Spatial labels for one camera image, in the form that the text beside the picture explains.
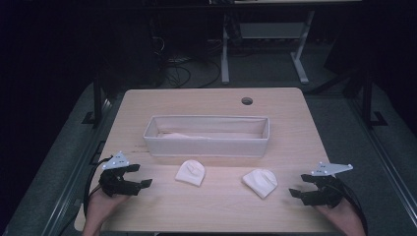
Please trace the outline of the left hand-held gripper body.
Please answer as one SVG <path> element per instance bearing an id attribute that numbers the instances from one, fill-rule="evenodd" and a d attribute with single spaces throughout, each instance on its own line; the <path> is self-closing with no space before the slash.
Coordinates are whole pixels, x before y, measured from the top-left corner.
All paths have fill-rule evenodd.
<path id="1" fill-rule="evenodd" d="M 133 184 L 124 179 L 125 167 L 131 165 L 122 151 L 112 155 L 103 165 L 99 178 L 102 191 L 109 197 L 113 195 L 133 196 Z"/>

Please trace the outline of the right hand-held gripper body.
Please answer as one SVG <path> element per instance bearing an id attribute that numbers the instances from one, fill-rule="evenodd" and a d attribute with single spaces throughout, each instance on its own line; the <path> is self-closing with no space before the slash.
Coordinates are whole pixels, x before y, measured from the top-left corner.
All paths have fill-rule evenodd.
<path id="1" fill-rule="evenodd" d="M 316 191 L 307 192 L 309 197 L 304 199 L 304 205 L 336 207 L 342 199 L 350 202 L 351 198 L 348 196 L 346 185 L 335 175 L 352 169 L 351 164 L 320 162 L 309 175 L 322 176 L 323 181 L 314 184 L 317 187 Z"/>

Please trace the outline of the white sock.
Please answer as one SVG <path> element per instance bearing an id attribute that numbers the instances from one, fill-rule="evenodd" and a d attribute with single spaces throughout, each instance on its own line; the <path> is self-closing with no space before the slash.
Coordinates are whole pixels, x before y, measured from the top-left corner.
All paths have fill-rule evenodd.
<path id="1" fill-rule="evenodd" d="M 261 199 L 266 198 L 278 185 L 275 175 L 266 169 L 255 169 L 246 174 L 242 180 Z"/>
<path id="2" fill-rule="evenodd" d="M 179 168 L 175 180 L 200 187 L 206 176 L 205 167 L 197 160 L 186 160 Z"/>

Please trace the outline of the white fabric storage box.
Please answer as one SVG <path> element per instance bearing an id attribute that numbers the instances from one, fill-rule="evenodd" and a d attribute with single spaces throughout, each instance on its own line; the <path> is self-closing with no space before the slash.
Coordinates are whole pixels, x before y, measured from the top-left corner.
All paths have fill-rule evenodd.
<path id="1" fill-rule="evenodd" d="M 206 140 L 161 139 L 160 133 L 209 137 Z M 269 140 L 269 118 L 261 116 L 152 116 L 144 140 L 153 156 L 263 157 Z"/>

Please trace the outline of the person's left hand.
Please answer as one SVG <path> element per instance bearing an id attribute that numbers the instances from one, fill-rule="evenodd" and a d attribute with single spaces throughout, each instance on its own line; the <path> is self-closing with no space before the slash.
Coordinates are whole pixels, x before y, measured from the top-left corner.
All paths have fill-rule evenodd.
<path id="1" fill-rule="evenodd" d="M 96 190 L 89 197 L 86 226 L 98 229 L 108 217 L 123 203 L 129 200 L 129 196 L 107 196 L 101 189 Z"/>

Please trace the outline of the person's right hand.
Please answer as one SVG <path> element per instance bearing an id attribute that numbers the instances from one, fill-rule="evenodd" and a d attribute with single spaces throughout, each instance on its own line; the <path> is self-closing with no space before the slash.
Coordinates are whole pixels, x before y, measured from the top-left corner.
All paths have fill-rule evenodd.
<path id="1" fill-rule="evenodd" d="M 362 229 L 360 218 L 356 214 L 352 204 L 346 199 L 342 199 L 333 208 L 328 206 L 315 206 L 315 210 L 345 234 L 352 233 L 356 229 Z"/>

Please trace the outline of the black metal stand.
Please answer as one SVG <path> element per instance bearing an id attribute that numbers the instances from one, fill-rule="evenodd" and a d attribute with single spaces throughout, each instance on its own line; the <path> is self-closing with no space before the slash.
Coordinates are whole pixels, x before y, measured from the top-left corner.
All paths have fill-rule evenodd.
<path id="1" fill-rule="evenodd" d="M 92 81 L 93 91 L 93 111 L 88 112 L 83 120 L 83 124 L 97 127 L 104 117 L 104 113 L 111 106 L 107 97 L 106 79 L 103 76 L 95 76 Z"/>
<path id="2" fill-rule="evenodd" d="M 360 116 L 369 129 L 387 125 L 382 113 L 372 110 L 373 76 L 369 71 L 354 72 L 349 77 L 343 95 L 347 98 L 361 97 Z"/>

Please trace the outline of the grey metal rail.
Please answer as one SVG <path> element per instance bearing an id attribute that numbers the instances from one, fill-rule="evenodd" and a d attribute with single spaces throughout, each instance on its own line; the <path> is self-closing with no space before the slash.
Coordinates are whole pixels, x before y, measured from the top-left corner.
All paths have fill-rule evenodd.
<path id="1" fill-rule="evenodd" d="M 63 178 L 63 189 L 53 204 L 41 236 L 78 233 L 74 228 L 74 221 L 83 209 L 85 194 L 91 184 L 91 174 L 100 158 L 119 107 L 118 100 L 110 102 L 111 106 L 97 127 L 80 123 L 76 137 L 72 140 L 63 138 L 64 145 L 69 145 L 69 149 L 66 152 L 62 149 L 58 153 L 60 160 L 56 160 L 56 163 L 60 167 L 68 167 L 69 173 L 53 174 L 53 177 Z M 74 206 L 75 199 L 82 199 L 83 204 L 80 207 Z"/>
<path id="2" fill-rule="evenodd" d="M 371 142 L 377 156 L 380 159 L 381 166 L 386 173 L 387 178 L 391 182 L 396 194 L 398 195 L 405 211 L 410 217 L 413 225 L 417 228 L 417 201 L 412 196 L 405 182 L 399 175 L 397 169 L 394 167 L 392 161 L 389 158 L 387 150 L 383 147 L 383 143 L 375 133 L 375 129 L 372 125 L 369 125 L 362 117 L 361 108 L 355 100 L 348 99 L 347 103 L 352 109 L 355 117 L 358 119 L 364 133 Z"/>

